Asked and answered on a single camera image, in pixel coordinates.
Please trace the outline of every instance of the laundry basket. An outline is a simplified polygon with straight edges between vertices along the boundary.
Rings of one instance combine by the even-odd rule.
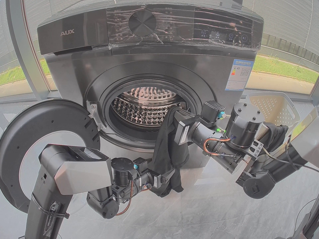
[[[265,115],[265,121],[275,125],[289,127],[289,136],[300,122],[300,116],[291,99],[282,92],[253,92],[247,95],[246,101],[257,106]]]

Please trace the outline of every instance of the black garment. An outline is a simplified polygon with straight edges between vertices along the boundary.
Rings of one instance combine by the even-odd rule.
[[[159,174],[167,173],[175,168],[175,172],[169,182],[163,184],[159,189],[151,189],[152,192],[160,197],[167,196],[171,189],[176,192],[184,190],[181,186],[180,168],[188,161],[189,151],[187,143],[178,145],[174,142],[177,129],[177,125],[175,126],[173,123],[174,113],[179,109],[177,106],[171,106],[168,110],[159,128],[153,160],[149,164],[149,168]]]
[[[264,124],[269,128],[269,130],[259,141],[264,144],[264,148],[268,152],[272,152],[283,144],[285,135],[288,131],[288,126],[275,126],[274,124],[268,122],[264,122]]]

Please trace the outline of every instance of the washing machine door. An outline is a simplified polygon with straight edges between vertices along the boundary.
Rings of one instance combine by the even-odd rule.
[[[39,154],[49,144],[100,149],[97,126],[81,105],[69,100],[39,102],[19,113],[0,138],[0,189],[27,213],[38,176]]]

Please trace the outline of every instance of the transparent tape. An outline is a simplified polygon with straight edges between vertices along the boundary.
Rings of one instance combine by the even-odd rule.
[[[233,12],[194,6],[148,4],[107,10],[109,49],[174,43],[257,51],[262,26]]]

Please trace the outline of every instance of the aux logo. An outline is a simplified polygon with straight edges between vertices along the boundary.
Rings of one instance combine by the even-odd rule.
[[[64,31],[64,32],[61,33],[60,36],[62,36],[62,35],[68,35],[68,34],[72,34],[72,33],[74,33],[74,29],[70,29],[70,30],[68,30],[68,31]]]

